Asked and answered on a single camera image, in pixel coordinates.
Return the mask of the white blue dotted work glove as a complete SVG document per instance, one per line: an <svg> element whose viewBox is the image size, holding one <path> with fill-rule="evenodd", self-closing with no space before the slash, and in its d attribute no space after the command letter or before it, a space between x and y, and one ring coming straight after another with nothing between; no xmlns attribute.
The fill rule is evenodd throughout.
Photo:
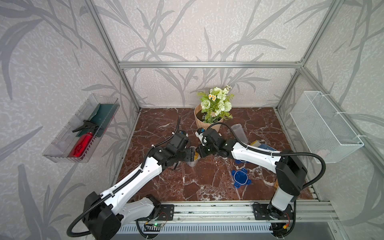
<svg viewBox="0 0 384 240"><path fill-rule="evenodd" d="M264 150L267 150L267 151L276 151L276 149L268 146L267 144L265 144L265 141L262 140L262 141L254 141L250 144L252 147L255 147L255 148L259 148L259 149L264 149Z"/></svg>

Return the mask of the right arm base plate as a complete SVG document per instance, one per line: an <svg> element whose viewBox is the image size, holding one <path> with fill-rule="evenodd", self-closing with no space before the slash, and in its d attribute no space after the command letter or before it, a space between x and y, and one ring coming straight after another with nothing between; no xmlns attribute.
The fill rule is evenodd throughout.
<svg viewBox="0 0 384 240"><path fill-rule="evenodd" d="M264 221L290 221L294 218L294 209L291 204L288 204L284 211L280 211L270 204L261 204L255 202L252 204L255 220Z"/></svg>

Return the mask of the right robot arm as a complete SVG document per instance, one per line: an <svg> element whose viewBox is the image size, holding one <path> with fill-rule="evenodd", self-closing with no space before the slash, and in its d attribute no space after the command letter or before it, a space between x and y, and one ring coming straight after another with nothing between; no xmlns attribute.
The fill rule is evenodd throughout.
<svg viewBox="0 0 384 240"><path fill-rule="evenodd" d="M238 161L246 161L263 167L276 174L278 188L270 201L270 211L284 212L288 205L301 194L301 191L316 183L326 171L326 162L322 157L313 153L292 151L269 151L252 147L240 141L236 134L233 139L224 139L213 128L199 128L195 135L201 144L196 152L201 158L218 155ZM317 159L321 163L320 173L309 182L305 182L308 170L299 159L307 156Z"/></svg>

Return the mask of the green white artificial flowers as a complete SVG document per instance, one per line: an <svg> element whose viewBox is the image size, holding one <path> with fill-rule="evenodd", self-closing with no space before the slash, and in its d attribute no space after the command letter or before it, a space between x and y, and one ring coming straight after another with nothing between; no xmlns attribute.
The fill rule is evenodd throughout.
<svg viewBox="0 0 384 240"><path fill-rule="evenodd" d="M213 124L220 120L230 120L233 118L230 111L232 110L231 100L234 94L230 94L231 86L226 85L224 88L214 87L209 93L199 92L202 122Z"/></svg>

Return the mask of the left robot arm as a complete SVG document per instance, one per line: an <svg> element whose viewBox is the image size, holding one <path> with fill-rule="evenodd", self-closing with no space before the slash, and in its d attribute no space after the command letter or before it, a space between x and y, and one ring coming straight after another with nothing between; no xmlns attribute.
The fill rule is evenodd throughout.
<svg viewBox="0 0 384 240"><path fill-rule="evenodd" d="M86 197L84 211L68 227L67 236L79 238L92 235L96 240L110 240L122 225L149 217L160 202L145 197L130 204L128 201L150 180L178 162L194 159L188 147L185 131L151 146L142 163L128 176L101 194L92 192Z"/></svg>

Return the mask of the aluminium front rail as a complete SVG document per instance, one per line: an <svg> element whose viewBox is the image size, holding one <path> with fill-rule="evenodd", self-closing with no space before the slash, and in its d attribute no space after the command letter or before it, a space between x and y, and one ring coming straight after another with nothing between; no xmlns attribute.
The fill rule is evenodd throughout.
<svg viewBox="0 0 384 240"><path fill-rule="evenodd" d="M174 205L173 220L168 223L253 223L257 222L253 207L255 201L163 202ZM338 222L331 202L297 200L296 222Z"/></svg>

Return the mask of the blue-lidded clear kit cup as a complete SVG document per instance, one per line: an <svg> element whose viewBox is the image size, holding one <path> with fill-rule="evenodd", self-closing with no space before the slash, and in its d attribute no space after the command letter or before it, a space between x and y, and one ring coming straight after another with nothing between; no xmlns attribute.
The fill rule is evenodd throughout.
<svg viewBox="0 0 384 240"><path fill-rule="evenodd" d="M243 126L241 124L232 125L231 129L234 131L234 133L236 134L236 136L240 140L240 142L242 142L244 144L249 143L248 138L246 136L246 133L245 133Z"/></svg>
<svg viewBox="0 0 384 240"><path fill-rule="evenodd" d="M187 162L187 165L191 168L195 167L201 158L200 155L196 152L196 147L191 147L191 152L193 154L193 158L191 162Z"/></svg>

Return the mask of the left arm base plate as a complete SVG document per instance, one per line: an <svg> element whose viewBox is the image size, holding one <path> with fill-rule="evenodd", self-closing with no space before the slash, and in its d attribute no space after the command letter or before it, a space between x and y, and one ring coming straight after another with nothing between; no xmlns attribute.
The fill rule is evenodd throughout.
<svg viewBox="0 0 384 240"><path fill-rule="evenodd" d="M175 205L160 204L155 206L150 214L151 220L157 221L172 221L175 213Z"/></svg>

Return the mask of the blue cup lid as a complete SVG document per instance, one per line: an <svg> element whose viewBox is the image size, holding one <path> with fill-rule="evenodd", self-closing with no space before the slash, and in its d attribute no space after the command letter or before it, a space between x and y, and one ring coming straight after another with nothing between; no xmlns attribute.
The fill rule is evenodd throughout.
<svg viewBox="0 0 384 240"><path fill-rule="evenodd" d="M247 169L232 170L232 178L234 180L234 187L239 189L241 186L247 186L252 183L251 179L248 176Z"/></svg>

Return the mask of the clear plastic wall tray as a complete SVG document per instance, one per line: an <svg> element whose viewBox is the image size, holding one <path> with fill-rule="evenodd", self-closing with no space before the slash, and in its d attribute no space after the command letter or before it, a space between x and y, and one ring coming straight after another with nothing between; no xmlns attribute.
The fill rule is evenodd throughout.
<svg viewBox="0 0 384 240"><path fill-rule="evenodd" d="M91 94L43 156L54 163L88 163L119 108L118 98Z"/></svg>

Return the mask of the red spray bottle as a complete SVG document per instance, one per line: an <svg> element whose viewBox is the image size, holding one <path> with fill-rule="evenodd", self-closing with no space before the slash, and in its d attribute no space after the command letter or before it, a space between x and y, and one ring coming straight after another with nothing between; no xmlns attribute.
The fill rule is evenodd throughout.
<svg viewBox="0 0 384 240"><path fill-rule="evenodd" d="M88 145L90 144L92 138L92 132L88 132L82 135L71 150L70 157L81 158L84 152L86 151Z"/></svg>

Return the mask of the pink item in basket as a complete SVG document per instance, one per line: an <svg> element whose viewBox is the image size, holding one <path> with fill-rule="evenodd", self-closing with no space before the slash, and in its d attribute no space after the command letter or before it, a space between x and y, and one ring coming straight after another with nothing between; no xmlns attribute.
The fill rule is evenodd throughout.
<svg viewBox="0 0 384 240"><path fill-rule="evenodd" d="M325 150L325 149L318 150L316 152L316 155L320 156L326 163L329 162L328 157L329 157L330 154L331 154L331 151L330 150Z"/></svg>

